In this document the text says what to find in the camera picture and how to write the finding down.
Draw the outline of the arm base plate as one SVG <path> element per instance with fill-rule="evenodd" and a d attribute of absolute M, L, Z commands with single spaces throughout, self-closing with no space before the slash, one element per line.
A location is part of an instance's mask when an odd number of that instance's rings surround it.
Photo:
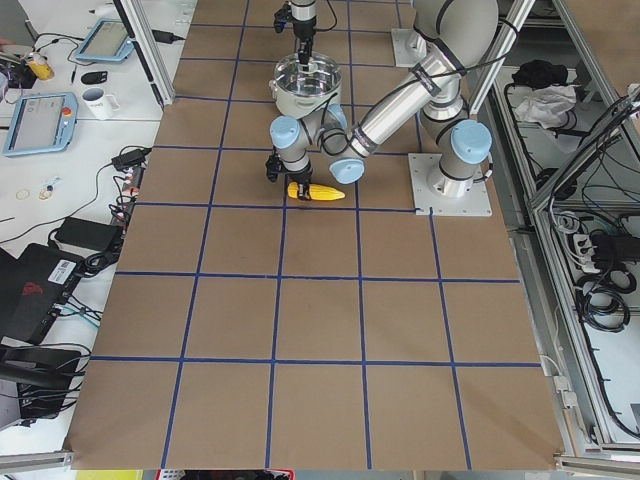
<path fill-rule="evenodd" d="M 416 28 L 391 30 L 396 67 L 412 67 L 421 62 L 431 50 L 435 39 Z"/>
<path fill-rule="evenodd" d="M 417 215 L 490 217 L 492 208 L 486 183 L 475 183 L 481 169 L 466 180 L 453 180 L 440 169 L 441 154 L 408 155 L 414 210 Z"/>

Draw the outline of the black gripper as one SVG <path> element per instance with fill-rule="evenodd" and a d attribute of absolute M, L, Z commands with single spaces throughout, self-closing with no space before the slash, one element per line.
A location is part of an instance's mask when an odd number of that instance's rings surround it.
<path fill-rule="evenodd" d="M 292 182 L 297 183 L 297 198 L 299 200 L 312 199 L 311 194 L 311 181 L 313 175 L 312 167 L 305 167 L 299 171 L 284 172 L 286 178 L 286 184 L 289 185 Z"/>
<path fill-rule="evenodd" d="M 312 61 L 312 51 L 313 51 L 313 34 L 304 34 L 298 36 L 299 46 L 297 50 L 298 60 L 301 66 L 305 66 L 305 56 L 306 56 L 306 65 L 309 66 Z"/>

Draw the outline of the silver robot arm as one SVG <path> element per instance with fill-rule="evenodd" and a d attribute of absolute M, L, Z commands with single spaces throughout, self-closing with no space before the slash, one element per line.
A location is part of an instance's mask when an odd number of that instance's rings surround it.
<path fill-rule="evenodd" d="M 312 56 L 316 33 L 316 1 L 293 0 L 288 4 L 294 35 L 299 41 L 298 60 L 301 65 L 307 66 Z"/>
<path fill-rule="evenodd" d="M 329 160 L 334 179 L 343 185 L 358 181 L 365 159 L 410 117 L 427 106 L 461 102 L 459 81 L 480 65 L 498 24 L 495 1 L 417 1 L 414 30 L 426 41 L 426 54 L 407 78 L 381 98 L 361 121 L 348 127 L 338 94 L 330 93 L 303 116 L 286 114 L 270 125 L 272 153 L 267 179 L 283 175 L 295 184 L 295 196 L 311 200 L 313 169 L 307 149 L 319 148 Z"/>

